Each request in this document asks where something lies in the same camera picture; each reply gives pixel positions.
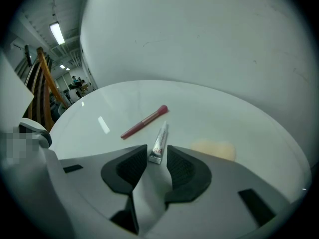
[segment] white tube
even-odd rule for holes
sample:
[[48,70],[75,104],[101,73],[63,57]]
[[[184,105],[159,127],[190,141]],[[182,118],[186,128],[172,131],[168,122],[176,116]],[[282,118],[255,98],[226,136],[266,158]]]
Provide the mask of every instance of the white tube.
[[160,164],[164,153],[164,147],[167,138],[167,123],[164,122],[159,130],[152,152],[149,155],[149,161]]

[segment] ceiling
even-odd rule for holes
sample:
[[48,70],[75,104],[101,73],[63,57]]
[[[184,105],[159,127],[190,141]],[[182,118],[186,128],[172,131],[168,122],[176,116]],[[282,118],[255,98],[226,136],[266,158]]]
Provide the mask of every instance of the ceiling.
[[[53,59],[51,74],[54,78],[67,72],[59,67],[61,64],[70,69],[81,66],[79,25],[82,6],[83,0],[25,0],[16,15]],[[56,21],[65,40],[61,45],[57,44],[49,28]],[[26,42],[32,38],[24,35],[19,37]]]

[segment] table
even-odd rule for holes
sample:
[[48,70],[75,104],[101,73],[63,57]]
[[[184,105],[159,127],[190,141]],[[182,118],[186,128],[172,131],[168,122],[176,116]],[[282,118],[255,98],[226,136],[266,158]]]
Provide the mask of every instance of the table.
[[[169,112],[122,140],[120,135],[161,105]],[[229,141],[236,160],[281,192],[290,202],[311,183],[301,148],[273,118],[232,95],[194,84],[131,81],[100,88],[73,104],[50,134],[59,159],[106,153],[147,144],[152,149],[164,121],[167,144],[185,148],[199,139]],[[171,190],[166,151],[161,165],[148,163],[133,198],[141,234],[164,213]]]

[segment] brush head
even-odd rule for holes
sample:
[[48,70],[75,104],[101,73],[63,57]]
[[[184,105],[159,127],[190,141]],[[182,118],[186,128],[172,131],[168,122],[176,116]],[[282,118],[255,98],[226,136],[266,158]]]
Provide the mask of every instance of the brush head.
[[166,105],[162,105],[162,106],[158,109],[159,115],[162,115],[162,114],[164,114],[164,113],[167,113],[167,111],[168,111],[168,108],[167,108]]

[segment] beige stain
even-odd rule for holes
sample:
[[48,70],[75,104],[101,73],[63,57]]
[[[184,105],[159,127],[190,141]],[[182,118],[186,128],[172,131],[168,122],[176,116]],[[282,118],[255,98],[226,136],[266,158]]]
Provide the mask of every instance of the beige stain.
[[192,150],[199,151],[215,157],[235,161],[236,150],[235,146],[227,141],[210,141],[210,140],[197,140],[190,146]]

